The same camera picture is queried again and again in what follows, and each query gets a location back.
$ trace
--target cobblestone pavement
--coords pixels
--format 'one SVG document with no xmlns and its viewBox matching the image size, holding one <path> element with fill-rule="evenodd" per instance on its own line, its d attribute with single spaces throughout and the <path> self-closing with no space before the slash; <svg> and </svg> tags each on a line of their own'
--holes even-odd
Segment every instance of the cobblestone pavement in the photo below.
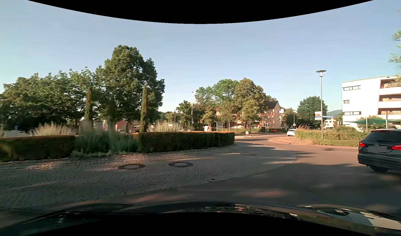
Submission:
<svg viewBox="0 0 401 236">
<path fill-rule="evenodd" d="M 192 167 L 168 164 L 187 161 Z M 205 184 L 260 173 L 291 163 L 287 153 L 263 144 L 237 142 L 206 150 L 0 163 L 0 207 L 97 200 L 152 190 Z M 141 163 L 138 170 L 121 170 Z"/>
</svg>

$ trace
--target roof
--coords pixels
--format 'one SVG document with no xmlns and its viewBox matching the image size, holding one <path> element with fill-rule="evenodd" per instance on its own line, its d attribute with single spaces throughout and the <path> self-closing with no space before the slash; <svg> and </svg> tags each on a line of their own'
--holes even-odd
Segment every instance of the roof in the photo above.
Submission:
<svg viewBox="0 0 401 236">
<path fill-rule="evenodd" d="M 267 106 L 268 109 L 275 109 L 278 101 L 271 101 L 271 102 L 265 102 L 265 105 Z"/>
<path fill-rule="evenodd" d="M 372 77 L 372 78 L 400 77 L 400 76 L 401 76 L 401 75 L 394 75 L 394 76 L 378 76 L 378 77 Z M 361 79 L 356 79 L 356 80 L 343 81 L 342 83 L 353 82 L 353 81 L 359 81 L 359 80 L 365 80 L 365 79 L 372 79 L 372 78 L 361 78 Z"/>
</svg>

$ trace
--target white building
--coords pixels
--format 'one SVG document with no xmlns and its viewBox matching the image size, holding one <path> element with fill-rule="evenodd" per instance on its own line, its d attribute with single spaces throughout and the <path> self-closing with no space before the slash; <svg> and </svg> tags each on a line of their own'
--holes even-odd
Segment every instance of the white building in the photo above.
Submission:
<svg viewBox="0 0 401 236">
<path fill-rule="evenodd" d="M 365 78 L 342 83 L 343 124 L 356 127 L 361 117 L 377 115 L 385 119 L 401 119 L 401 83 L 398 76 Z"/>
<path fill-rule="evenodd" d="M 336 128 L 338 126 L 337 120 L 334 117 L 330 117 L 324 120 L 324 128 Z"/>
</svg>

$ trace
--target street lamp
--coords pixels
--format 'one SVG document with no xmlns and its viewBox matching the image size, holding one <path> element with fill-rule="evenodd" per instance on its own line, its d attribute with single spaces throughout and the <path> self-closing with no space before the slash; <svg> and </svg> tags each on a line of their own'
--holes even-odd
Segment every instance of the street lamp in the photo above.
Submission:
<svg viewBox="0 0 401 236">
<path fill-rule="evenodd" d="M 192 126 L 193 126 L 193 93 L 194 91 L 192 91 Z"/>
<path fill-rule="evenodd" d="M 323 136 L 323 72 L 326 72 L 326 70 L 320 70 L 320 71 L 316 71 L 316 72 L 320 73 L 321 139 L 324 139 L 324 136 Z"/>
</svg>

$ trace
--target asphalt road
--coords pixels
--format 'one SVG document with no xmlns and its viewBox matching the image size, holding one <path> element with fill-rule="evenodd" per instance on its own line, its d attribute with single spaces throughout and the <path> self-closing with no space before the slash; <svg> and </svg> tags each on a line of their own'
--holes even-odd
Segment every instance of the asphalt road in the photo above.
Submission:
<svg viewBox="0 0 401 236">
<path fill-rule="evenodd" d="M 284 150 L 287 158 L 296 157 L 296 160 L 259 174 L 153 191 L 134 195 L 132 200 L 221 199 L 293 205 L 336 204 L 401 216 L 401 172 L 390 170 L 380 174 L 358 164 L 354 148 L 280 144 L 269 138 L 252 136 L 236 141 L 246 150 Z"/>
</svg>

